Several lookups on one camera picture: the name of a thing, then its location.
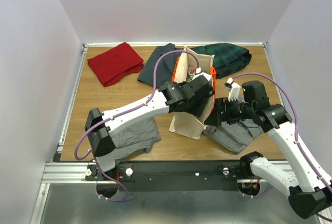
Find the red cloth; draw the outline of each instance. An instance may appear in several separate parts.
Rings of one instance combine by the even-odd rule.
[[[88,59],[88,65],[104,87],[120,81],[125,75],[138,73],[143,68],[143,59],[127,43]]]

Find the canvas bag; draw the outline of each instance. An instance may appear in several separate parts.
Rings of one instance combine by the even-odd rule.
[[[206,71],[208,74],[212,73],[212,70],[214,70],[212,67],[214,55],[197,54],[188,47],[185,47],[184,50],[192,52],[197,56],[202,71]],[[191,67],[197,67],[196,60],[191,55],[182,53],[177,60],[174,69],[173,81],[179,83],[186,81],[188,69]],[[194,115],[189,113],[174,113],[169,130],[186,137],[199,139],[202,131],[205,129],[204,121],[210,115],[213,105],[214,97],[211,96],[208,99],[200,118],[196,118]]]

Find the orange part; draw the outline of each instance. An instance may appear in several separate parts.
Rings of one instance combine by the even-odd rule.
[[[215,91],[214,100],[216,100],[216,97],[217,97],[217,79],[216,79],[216,70],[214,69],[214,67],[211,67],[210,74],[212,75],[213,88],[214,88],[214,91]]]
[[[174,81],[174,79],[175,79],[175,73],[176,73],[176,68],[177,68],[177,64],[178,64],[179,59],[180,59],[180,57],[178,57],[177,60],[176,60],[176,64],[175,64],[175,67],[174,67],[174,70],[173,70],[172,81]]]

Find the gray cloth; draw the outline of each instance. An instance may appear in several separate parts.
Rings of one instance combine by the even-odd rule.
[[[141,120],[112,136],[116,149],[116,163],[135,151],[148,153],[152,145],[161,140],[154,118]]]
[[[238,98],[238,100],[239,102],[244,102],[243,98]],[[208,125],[203,133],[226,149],[240,153],[247,148],[256,137],[263,133],[263,130],[256,125],[252,119],[247,119],[232,125],[222,122],[221,127]]]

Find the white wall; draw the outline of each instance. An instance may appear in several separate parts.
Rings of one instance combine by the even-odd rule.
[[[29,223],[81,54],[59,0],[0,0],[0,223]]]
[[[60,0],[83,43],[267,41],[291,0]]]
[[[296,104],[300,135],[330,174],[331,46],[331,0],[293,0],[268,42],[276,80]]]

